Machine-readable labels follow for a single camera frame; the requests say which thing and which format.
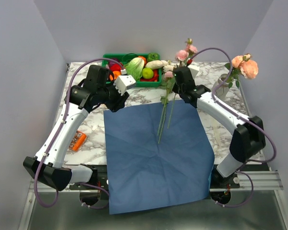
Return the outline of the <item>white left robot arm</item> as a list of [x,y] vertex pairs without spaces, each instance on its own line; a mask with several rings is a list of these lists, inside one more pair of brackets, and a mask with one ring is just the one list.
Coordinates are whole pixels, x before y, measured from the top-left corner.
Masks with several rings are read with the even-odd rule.
[[115,81],[110,81],[111,73],[105,67],[91,65],[86,78],[68,89],[60,117],[49,137],[34,157],[26,157],[23,162],[33,179],[57,191],[70,183],[81,183],[86,189],[96,186],[93,167],[64,166],[64,158],[79,126],[98,105],[104,104],[112,112],[125,106],[129,97],[127,90],[136,81],[125,70]]

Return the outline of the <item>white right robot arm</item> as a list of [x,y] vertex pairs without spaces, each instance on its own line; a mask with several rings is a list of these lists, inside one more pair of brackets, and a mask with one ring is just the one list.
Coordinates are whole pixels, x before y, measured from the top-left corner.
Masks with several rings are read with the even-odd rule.
[[212,172],[211,182],[215,187],[226,185],[237,169],[265,146],[264,134],[254,127],[263,129],[261,118],[252,118],[236,110],[229,112],[230,106],[223,101],[213,100],[211,91],[204,85],[195,85],[192,72],[188,67],[174,69],[176,83],[173,91],[187,104],[200,109],[222,124],[232,135],[229,154]]

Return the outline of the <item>pink artificial flower bouquet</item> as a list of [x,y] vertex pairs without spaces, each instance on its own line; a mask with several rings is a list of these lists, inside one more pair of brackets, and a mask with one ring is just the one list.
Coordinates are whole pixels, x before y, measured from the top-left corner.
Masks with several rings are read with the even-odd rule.
[[165,72],[162,77],[162,82],[161,82],[161,88],[165,90],[165,95],[160,97],[160,102],[163,105],[163,109],[162,109],[159,127],[157,131],[158,144],[161,142],[161,137],[162,137],[162,133],[164,129],[166,113],[167,113],[167,105],[169,103],[168,97],[172,93],[174,84],[175,84],[175,78],[174,78],[173,71]]

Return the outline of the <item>peach artificial rose stem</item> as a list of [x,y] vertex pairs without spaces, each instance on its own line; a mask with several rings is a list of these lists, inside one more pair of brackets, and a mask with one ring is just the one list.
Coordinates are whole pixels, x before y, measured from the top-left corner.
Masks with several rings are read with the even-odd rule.
[[257,62],[252,60],[252,56],[249,53],[234,57],[231,64],[232,70],[229,78],[226,81],[229,88],[231,88],[234,84],[237,88],[240,87],[240,76],[243,76],[248,80],[253,80],[258,75],[259,69]]

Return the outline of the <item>pink artificial rose stem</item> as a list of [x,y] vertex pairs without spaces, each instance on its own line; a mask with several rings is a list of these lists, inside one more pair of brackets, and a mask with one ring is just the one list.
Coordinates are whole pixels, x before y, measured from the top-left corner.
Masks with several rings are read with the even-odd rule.
[[193,45],[193,40],[191,38],[188,38],[185,41],[185,48],[182,50],[179,50],[175,55],[175,60],[178,62],[178,64],[176,64],[176,67],[174,69],[177,69],[178,67],[184,67],[184,66],[186,67],[189,64],[191,64],[192,56],[195,55],[197,52],[198,50]]

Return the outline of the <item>blue wrapping paper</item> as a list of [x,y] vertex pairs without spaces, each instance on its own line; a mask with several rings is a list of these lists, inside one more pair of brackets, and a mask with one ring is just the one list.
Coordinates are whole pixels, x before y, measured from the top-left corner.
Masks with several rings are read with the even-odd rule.
[[206,198],[214,152],[198,112],[171,103],[157,135],[161,103],[105,111],[109,212],[120,214],[181,205]]

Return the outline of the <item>beige printed ribbon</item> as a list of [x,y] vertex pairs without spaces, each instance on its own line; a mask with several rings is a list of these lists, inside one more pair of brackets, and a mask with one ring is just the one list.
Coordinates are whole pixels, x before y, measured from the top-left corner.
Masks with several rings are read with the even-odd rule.
[[214,150],[216,152],[218,152],[221,145],[222,145],[219,131],[218,131],[218,122],[214,118],[211,118],[211,124],[212,124],[213,133],[214,133],[214,137],[215,137],[215,141],[216,141],[216,147],[214,147]]

